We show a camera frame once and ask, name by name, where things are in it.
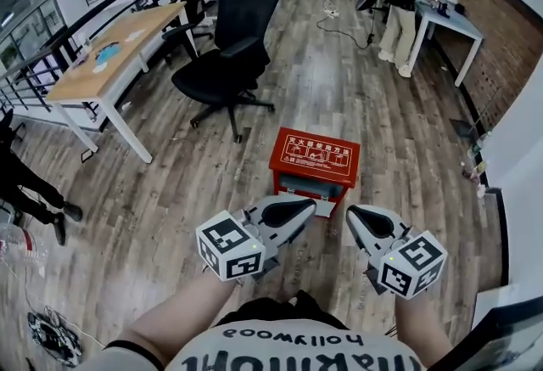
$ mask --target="black office chair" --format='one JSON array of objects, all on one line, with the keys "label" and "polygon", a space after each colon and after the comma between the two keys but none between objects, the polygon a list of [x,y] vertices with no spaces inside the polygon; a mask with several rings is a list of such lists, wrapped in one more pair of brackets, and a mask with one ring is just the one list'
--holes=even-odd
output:
[{"label": "black office chair", "polygon": [[264,35],[279,0],[219,0],[214,49],[176,72],[171,80],[189,98],[208,104],[191,121],[193,128],[223,108],[228,109],[234,141],[240,143],[234,117],[236,104],[259,105],[275,111],[249,93],[270,63]]},{"label": "black office chair", "polygon": [[21,122],[14,130],[12,130],[10,125],[13,119],[14,110],[11,109],[4,114],[4,117],[0,121],[0,144],[8,149],[11,147],[11,143],[13,143],[15,139],[19,140],[20,142],[23,141],[22,137],[17,135],[17,131],[20,128],[26,127],[25,123]]},{"label": "black office chair", "polygon": [[[171,65],[169,59],[169,54],[173,53],[174,49],[182,43],[182,45],[187,50],[188,55],[192,60],[197,59],[198,55],[194,50],[192,43],[188,40],[187,31],[192,30],[194,27],[198,26],[205,18],[205,10],[207,6],[204,0],[183,0],[185,4],[185,12],[187,13],[188,24],[176,26],[172,30],[167,31],[162,38],[165,40],[166,44],[166,57],[165,61],[168,65]],[[194,33],[193,38],[197,37],[209,37],[213,38],[213,33]]]}]

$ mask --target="brick wall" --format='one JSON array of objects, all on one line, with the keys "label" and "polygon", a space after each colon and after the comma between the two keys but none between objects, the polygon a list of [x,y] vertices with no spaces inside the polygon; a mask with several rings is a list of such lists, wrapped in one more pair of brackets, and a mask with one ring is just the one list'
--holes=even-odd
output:
[{"label": "brick wall", "polygon": [[[480,114],[501,87],[481,120],[494,127],[518,96],[543,52],[543,19],[520,0],[458,0],[466,16],[483,33],[479,52],[464,84]],[[472,40],[445,28],[435,38],[457,70]]]}]

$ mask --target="sneaker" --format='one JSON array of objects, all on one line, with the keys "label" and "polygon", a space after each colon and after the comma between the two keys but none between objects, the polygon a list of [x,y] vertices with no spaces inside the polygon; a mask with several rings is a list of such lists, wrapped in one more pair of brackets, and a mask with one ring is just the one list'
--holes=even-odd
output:
[{"label": "sneaker", "polygon": [[382,49],[378,54],[379,60],[382,60],[383,62],[394,62],[394,55],[392,53],[389,53],[388,51],[385,51]]},{"label": "sneaker", "polygon": [[64,227],[64,214],[57,212],[54,215],[53,221],[54,236],[57,238],[59,245],[66,245],[66,228]]},{"label": "sneaker", "polygon": [[80,222],[83,218],[83,210],[74,204],[71,204],[70,202],[66,202],[64,204],[64,213],[66,216],[71,218],[74,222]]},{"label": "sneaker", "polygon": [[409,65],[402,65],[398,69],[398,73],[404,78],[411,78],[411,71],[409,70]]}]

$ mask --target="wooden desk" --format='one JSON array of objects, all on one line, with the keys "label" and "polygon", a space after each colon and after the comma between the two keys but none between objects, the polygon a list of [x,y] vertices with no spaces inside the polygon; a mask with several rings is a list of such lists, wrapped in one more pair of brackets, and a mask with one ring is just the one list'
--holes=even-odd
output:
[{"label": "wooden desk", "polygon": [[[146,163],[152,161],[151,154],[120,117],[113,100],[108,98],[108,92],[119,75],[134,59],[139,60],[143,72],[148,72],[147,64],[141,54],[142,49],[177,16],[181,15],[182,22],[186,22],[184,6],[184,2],[168,4],[121,18],[92,44],[88,60],[76,68],[68,69],[46,97],[46,101],[63,116],[68,126],[92,152],[96,152],[98,146],[77,126],[61,104],[97,102],[142,160]],[[132,34],[138,32],[137,37],[128,40]],[[120,51],[107,61],[105,69],[96,72],[97,52],[112,42],[119,43]]]}]

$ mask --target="paper on desk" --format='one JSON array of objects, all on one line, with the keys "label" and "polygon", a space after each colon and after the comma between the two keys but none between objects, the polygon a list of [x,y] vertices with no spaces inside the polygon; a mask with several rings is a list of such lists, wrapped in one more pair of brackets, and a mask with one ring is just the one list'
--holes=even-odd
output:
[{"label": "paper on desk", "polygon": [[107,67],[108,67],[108,62],[105,62],[105,63],[102,63],[101,65],[96,65],[96,67],[92,70],[92,72],[95,74],[98,74]]},{"label": "paper on desk", "polygon": [[138,37],[139,35],[141,35],[144,31],[145,31],[145,29],[143,29],[143,30],[138,30],[138,31],[134,31],[133,33],[130,34],[129,37],[127,37],[127,38],[125,39],[125,42],[132,42],[133,40],[137,39],[137,37]]}]

